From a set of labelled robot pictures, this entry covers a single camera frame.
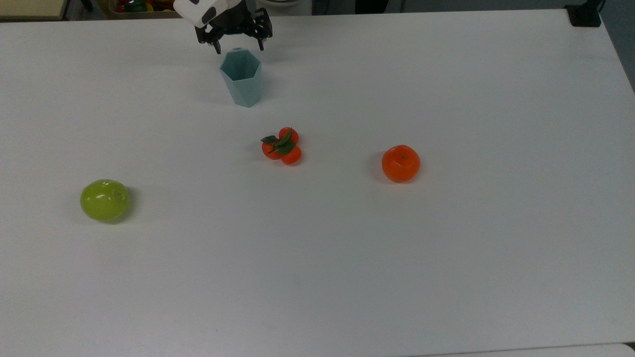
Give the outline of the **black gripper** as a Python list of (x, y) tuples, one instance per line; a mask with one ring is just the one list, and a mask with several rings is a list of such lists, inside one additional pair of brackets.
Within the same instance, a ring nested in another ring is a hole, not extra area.
[(220, 39), (224, 35), (245, 34), (255, 36), (261, 51), (268, 38), (273, 37), (273, 27), (265, 7), (258, 8), (253, 15), (248, 10), (245, 0), (230, 0), (230, 5), (223, 13), (202, 28), (195, 27), (197, 42), (214, 48), (217, 54), (222, 53)]

